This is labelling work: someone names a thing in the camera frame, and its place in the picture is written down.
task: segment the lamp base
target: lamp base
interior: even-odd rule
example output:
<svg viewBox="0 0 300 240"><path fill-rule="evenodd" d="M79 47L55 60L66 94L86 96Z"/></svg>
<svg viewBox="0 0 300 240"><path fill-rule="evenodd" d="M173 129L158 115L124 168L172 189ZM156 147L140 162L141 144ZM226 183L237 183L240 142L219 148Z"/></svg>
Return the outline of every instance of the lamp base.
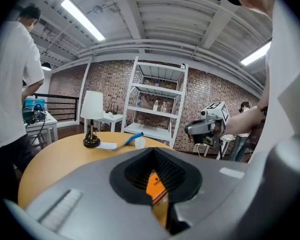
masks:
<svg viewBox="0 0 300 240"><path fill-rule="evenodd" d="M93 135L92 139L84 139L83 140L83 145L86 148L96 148L100 145L101 141L97 136Z"/></svg>

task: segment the shelf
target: shelf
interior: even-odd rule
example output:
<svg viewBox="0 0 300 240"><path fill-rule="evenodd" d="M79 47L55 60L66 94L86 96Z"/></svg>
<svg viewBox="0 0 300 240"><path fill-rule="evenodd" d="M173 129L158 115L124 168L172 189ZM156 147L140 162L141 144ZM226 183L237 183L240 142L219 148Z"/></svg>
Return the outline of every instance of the shelf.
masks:
<svg viewBox="0 0 300 240"><path fill-rule="evenodd" d="M146 78L156 78L166 81L177 82L186 72L184 69L167 65L146 62L138 62L137 64L143 76Z"/></svg>
<svg viewBox="0 0 300 240"><path fill-rule="evenodd" d="M140 123L132 123L126 128L124 128L124 131L131 134L138 134L143 133L145 137L157 139L157 140L163 140L170 142L172 140L171 134L168 130L153 126L148 126Z"/></svg>
<svg viewBox="0 0 300 240"><path fill-rule="evenodd" d="M134 110L134 111L139 111L143 113L148 113L148 114L153 114L157 116L162 116L166 118L178 118L178 115L176 114L171 114L171 113L164 113L164 112L159 112L159 111L153 111L152 109L147 109L147 108L142 108L142 107L137 107L137 106L128 106L128 110Z"/></svg>
<svg viewBox="0 0 300 240"><path fill-rule="evenodd" d="M164 97L168 97L168 98L172 98L172 99L178 95L182 95L182 91L157 87L157 86L153 86L153 85L132 83L132 86L136 87L142 93L160 95L160 96L164 96Z"/></svg>

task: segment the man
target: man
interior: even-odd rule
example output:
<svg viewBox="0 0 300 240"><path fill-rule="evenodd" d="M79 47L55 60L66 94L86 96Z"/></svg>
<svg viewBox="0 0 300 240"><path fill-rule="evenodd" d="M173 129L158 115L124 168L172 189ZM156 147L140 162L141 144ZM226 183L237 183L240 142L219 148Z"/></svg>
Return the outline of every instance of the man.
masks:
<svg viewBox="0 0 300 240"><path fill-rule="evenodd" d="M282 0L229 1L268 16L273 31L262 97L257 106L230 118L225 134L249 133L266 118L254 154L269 152L279 141L300 134L300 23Z"/></svg>
<svg viewBox="0 0 300 240"><path fill-rule="evenodd" d="M29 34L40 15L32 4L21 11L17 21L5 22L0 30L0 197L15 202L18 180L14 165L23 172L33 158L22 104L44 81L40 53Z"/></svg>
<svg viewBox="0 0 300 240"><path fill-rule="evenodd" d="M245 113L250 109L250 105L248 101L242 102L239 112ZM247 147L246 142L249 137L249 133L242 133L238 134L238 136L235 138L234 145L230 154L230 161L236 161L240 162L242 158L244 157Z"/></svg>

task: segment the brick wall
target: brick wall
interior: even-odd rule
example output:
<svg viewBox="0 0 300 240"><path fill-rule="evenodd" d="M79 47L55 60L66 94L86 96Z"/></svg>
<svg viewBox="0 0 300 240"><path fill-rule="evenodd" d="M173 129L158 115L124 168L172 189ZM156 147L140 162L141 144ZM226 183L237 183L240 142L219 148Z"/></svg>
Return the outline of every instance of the brick wall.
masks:
<svg viewBox="0 0 300 240"><path fill-rule="evenodd" d="M86 65L77 66L66 69L53 74L50 81L50 94L79 96L81 81L84 75ZM114 60L104 61L100 63L92 63L86 78L83 97L87 90L103 93L103 106L106 110L109 104L118 105L118 113L123 114L128 84L133 68L133 61L130 60ZM137 70L134 82L140 80L141 73ZM154 85L156 80L144 78L143 83ZM176 89L176 84L168 81L160 81L160 87ZM137 92L133 91L129 104L134 106ZM155 100L158 100L159 107L162 103L167 103L167 111L171 112L173 99L154 96L150 94L140 94L141 107L152 109ZM249 101L251 106L255 106L259 101L258 98L242 89L241 87L219 78L215 75L189 68L187 81L187 96L184 100L182 116L174 143L174 148L179 151L193 151L193 143L189 142L188 136L184 129L188 121L196 120L200 117L200 112L210 103L225 101L230 116L239 114L240 104ZM175 114L179 110L179 102L177 103ZM128 110L127 124L131 123L133 112ZM170 119L163 116L156 116L142 112L136 112L135 122L154 127L168 128ZM172 120L172 130L174 130L176 120ZM209 153L215 153L217 150L210 149Z"/></svg>

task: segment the dark hair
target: dark hair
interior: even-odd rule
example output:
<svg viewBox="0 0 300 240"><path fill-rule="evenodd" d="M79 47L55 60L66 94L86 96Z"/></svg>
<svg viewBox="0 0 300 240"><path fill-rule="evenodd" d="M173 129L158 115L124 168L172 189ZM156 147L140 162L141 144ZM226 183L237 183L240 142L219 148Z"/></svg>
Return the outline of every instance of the dark hair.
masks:
<svg viewBox="0 0 300 240"><path fill-rule="evenodd" d="M243 107L246 107L248 109L250 109L250 105L248 101L242 102L241 103L241 108L239 109L239 112L242 113L243 112Z"/></svg>
<svg viewBox="0 0 300 240"><path fill-rule="evenodd" d="M19 18L35 19L35 23L40 20L40 16L41 10L34 3L24 8L19 14Z"/></svg>

